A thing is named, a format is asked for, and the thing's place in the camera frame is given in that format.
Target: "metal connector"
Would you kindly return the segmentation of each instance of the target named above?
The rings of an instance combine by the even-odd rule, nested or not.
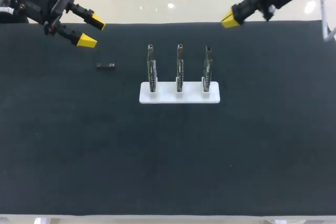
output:
[[[183,45],[177,46],[177,92],[182,92],[183,88]]]
[[[97,70],[113,70],[114,68],[116,68],[116,65],[114,63],[109,63],[107,65],[97,63],[97,66],[96,66]]]
[[[156,76],[156,60],[154,56],[153,45],[148,45],[147,67],[148,67],[148,80],[149,80],[150,92],[155,92],[157,76]]]
[[[209,92],[211,76],[212,76],[212,49],[211,47],[205,47],[205,59],[204,59],[204,73],[203,73],[203,91]]]

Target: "white holder base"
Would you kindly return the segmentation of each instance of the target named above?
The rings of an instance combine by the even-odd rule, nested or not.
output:
[[[143,104],[219,103],[221,96],[218,82],[212,81],[209,92],[204,92],[203,78],[202,81],[184,81],[182,92],[177,92],[176,82],[173,81],[156,81],[156,92],[150,92],[149,82],[143,82],[140,87],[139,102]]]

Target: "table surface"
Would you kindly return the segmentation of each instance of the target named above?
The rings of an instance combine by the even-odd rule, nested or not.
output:
[[[76,48],[1,25],[0,214],[336,215],[336,44],[319,22],[107,25]],[[139,103],[214,55],[219,104]],[[115,62],[115,71],[96,63]]]

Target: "cable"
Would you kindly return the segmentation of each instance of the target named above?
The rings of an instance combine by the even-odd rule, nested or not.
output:
[[[325,4],[324,0],[320,0],[320,2],[321,2],[323,39],[324,39],[324,41],[329,41],[336,35],[336,28],[331,33],[328,34],[327,15],[325,14],[326,4]]]
[[[0,13],[9,13],[13,14],[14,9],[10,7],[0,7]]]

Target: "small metal part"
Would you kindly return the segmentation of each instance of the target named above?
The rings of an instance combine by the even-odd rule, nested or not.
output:
[[[148,81],[150,92],[155,92],[157,75],[156,75],[156,60],[154,56],[153,45],[148,45],[147,67],[148,67]]]
[[[107,65],[103,65],[101,63],[97,63],[97,67],[96,67],[98,70],[112,70],[114,68],[116,68],[115,64],[114,63],[110,63],[110,64],[107,64]]]
[[[183,45],[177,46],[177,92],[182,92],[183,88]]]
[[[203,91],[209,92],[211,76],[212,76],[212,49],[206,46],[206,53],[204,59],[204,73],[203,73]]]

